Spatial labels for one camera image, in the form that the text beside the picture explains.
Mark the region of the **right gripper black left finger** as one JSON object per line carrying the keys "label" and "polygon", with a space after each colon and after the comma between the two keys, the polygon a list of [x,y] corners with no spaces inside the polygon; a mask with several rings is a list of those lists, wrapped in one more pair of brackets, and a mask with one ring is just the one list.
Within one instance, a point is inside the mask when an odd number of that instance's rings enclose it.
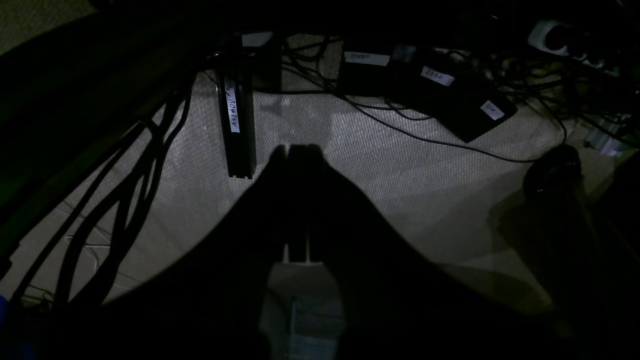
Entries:
{"label": "right gripper black left finger", "polygon": [[259,330],[281,253],[284,145],[223,219],[186,255],[105,306],[102,360],[267,360]]}

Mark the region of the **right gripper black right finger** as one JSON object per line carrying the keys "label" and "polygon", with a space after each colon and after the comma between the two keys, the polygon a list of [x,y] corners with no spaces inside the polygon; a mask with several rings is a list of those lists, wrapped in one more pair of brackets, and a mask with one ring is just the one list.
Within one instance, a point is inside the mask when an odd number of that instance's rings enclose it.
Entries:
{"label": "right gripper black right finger", "polygon": [[556,338],[414,249],[315,145],[293,145],[310,253],[334,276],[346,329],[339,360],[547,360]]}

